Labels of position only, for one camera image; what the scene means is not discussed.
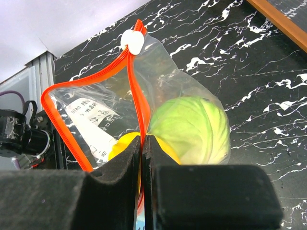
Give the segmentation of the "yellow star fruit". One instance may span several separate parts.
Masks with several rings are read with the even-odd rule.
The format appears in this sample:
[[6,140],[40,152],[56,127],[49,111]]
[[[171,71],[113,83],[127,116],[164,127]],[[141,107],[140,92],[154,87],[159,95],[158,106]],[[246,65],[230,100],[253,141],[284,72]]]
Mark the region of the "yellow star fruit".
[[[108,160],[113,159],[117,155],[119,155],[122,151],[124,151],[128,145],[134,140],[135,137],[140,137],[140,132],[131,132],[123,135],[119,138],[118,142],[112,147],[112,151],[110,152],[108,156]],[[181,164],[181,161],[175,151],[166,144],[163,140],[156,137],[156,140],[161,147],[161,149],[169,156],[171,157],[176,163]]]

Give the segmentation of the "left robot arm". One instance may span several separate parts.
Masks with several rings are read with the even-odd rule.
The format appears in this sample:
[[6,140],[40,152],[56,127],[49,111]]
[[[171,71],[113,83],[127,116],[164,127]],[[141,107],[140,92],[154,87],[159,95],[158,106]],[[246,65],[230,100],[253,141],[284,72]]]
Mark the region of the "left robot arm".
[[0,155],[17,170],[60,169],[55,128],[35,101],[26,101],[21,113],[1,109]]

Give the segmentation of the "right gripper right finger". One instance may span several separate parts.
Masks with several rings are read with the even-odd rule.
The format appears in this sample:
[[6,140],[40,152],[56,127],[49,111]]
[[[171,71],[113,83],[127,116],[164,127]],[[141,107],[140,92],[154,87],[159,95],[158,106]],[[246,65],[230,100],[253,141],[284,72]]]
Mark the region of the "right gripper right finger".
[[147,136],[142,152],[148,230],[276,230],[283,211],[253,165],[179,165]]

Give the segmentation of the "green cabbage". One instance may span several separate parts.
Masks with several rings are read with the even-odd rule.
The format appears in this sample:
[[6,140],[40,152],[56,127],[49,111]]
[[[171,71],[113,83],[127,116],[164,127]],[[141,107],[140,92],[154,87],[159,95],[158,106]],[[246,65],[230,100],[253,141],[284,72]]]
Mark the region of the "green cabbage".
[[170,99],[152,115],[150,134],[168,144],[182,164],[219,164],[230,157],[224,109],[197,96]]

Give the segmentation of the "clear zip top bag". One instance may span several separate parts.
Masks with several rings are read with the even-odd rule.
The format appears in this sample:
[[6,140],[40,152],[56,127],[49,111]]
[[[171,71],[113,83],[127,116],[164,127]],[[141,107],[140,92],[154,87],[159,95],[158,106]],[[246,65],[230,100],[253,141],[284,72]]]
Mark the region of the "clear zip top bag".
[[142,152],[150,121],[166,101],[197,96],[223,108],[220,100],[181,71],[163,44],[141,21],[121,37],[122,52],[107,67],[88,77],[47,88],[42,106],[68,149],[85,171],[107,162],[119,138],[140,132],[137,217],[145,218]]

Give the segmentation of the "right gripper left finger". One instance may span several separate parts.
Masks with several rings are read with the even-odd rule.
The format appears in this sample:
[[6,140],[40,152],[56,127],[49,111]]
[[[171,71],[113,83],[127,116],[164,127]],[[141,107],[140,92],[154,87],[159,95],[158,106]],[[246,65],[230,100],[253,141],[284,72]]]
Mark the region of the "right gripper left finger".
[[136,137],[93,172],[1,171],[1,229],[135,229],[140,153]]

